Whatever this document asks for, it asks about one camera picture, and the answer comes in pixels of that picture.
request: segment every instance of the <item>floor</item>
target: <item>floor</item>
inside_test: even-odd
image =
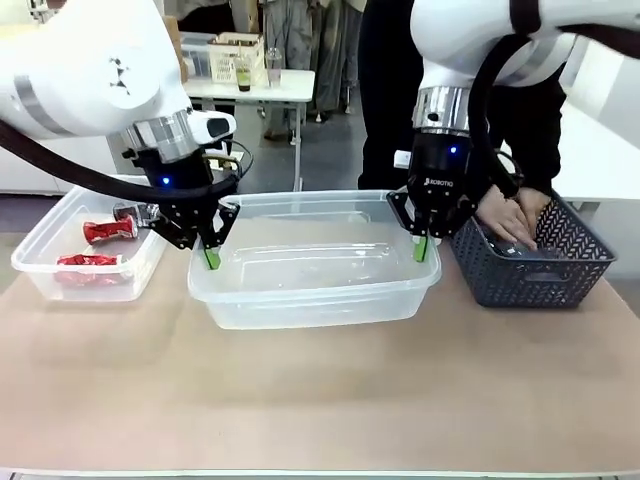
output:
[[[366,136],[358,98],[351,115],[334,115],[319,125],[309,120],[303,128],[302,176],[305,190],[356,188]],[[254,153],[255,163],[240,184],[240,193],[279,192],[293,187],[294,148],[288,143],[262,139],[262,118],[254,107],[238,107],[240,126],[235,139]],[[0,196],[0,293],[15,279],[11,253],[56,199]],[[612,284],[640,315],[640,279],[613,280]]]

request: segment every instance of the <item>gray plastic basket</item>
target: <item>gray plastic basket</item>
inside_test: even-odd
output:
[[[489,245],[475,219],[452,241],[465,280],[480,305],[502,308],[575,308],[616,256],[557,195],[538,222],[536,242],[561,259],[507,258]]]

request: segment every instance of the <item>table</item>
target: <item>table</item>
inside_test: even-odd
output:
[[[559,148],[553,187],[588,220],[602,202],[640,200],[640,149],[570,103],[562,108]]]
[[[184,88],[189,97],[196,101],[215,100],[216,104],[269,105],[296,112],[294,191],[302,190],[300,156],[302,139],[301,120],[306,104],[313,99],[315,72],[306,70],[283,70],[280,87],[251,87],[249,92],[241,92],[235,84],[213,83],[206,79],[191,79]]]
[[[167,250],[140,301],[0,297],[0,466],[61,475],[605,475],[640,470],[640,322],[487,310],[448,247],[410,320],[225,331]]]

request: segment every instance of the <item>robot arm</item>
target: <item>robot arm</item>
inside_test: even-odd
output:
[[[473,198],[468,176],[472,148],[493,183],[513,197],[518,184],[488,134],[493,85],[546,80],[567,60],[573,34],[639,58],[639,14],[640,0],[416,0],[411,32],[425,65],[417,132],[405,156],[407,187],[388,197],[402,226],[413,235],[444,237],[473,215],[480,198]]]
[[[44,26],[0,43],[0,61],[0,145],[70,183],[158,204],[151,226],[178,248],[192,248],[198,235],[207,249],[224,242],[237,209],[219,200],[239,179],[213,183],[204,145],[233,133],[236,122],[193,111],[152,0],[69,0]],[[123,131],[151,187],[89,170],[31,140]],[[224,223],[217,231],[216,213]]]

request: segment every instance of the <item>white table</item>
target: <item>white table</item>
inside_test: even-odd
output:
[[[559,148],[553,188],[588,220],[602,202],[640,200],[640,149],[570,103],[562,108]]]
[[[241,92],[235,84],[213,83],[206,79],[189,80],[184,87],[189,97],[196,103],[215,100],[215,103],[219,105],[268,105],[295,110],[296,149],[293,189],[300,191],[302,190],[300,173],[301,120],[306,104],[313,98],[315,77],[315,72],[306,70],[283,70],[282,82],[279,87],[251,87],[248,92]]]

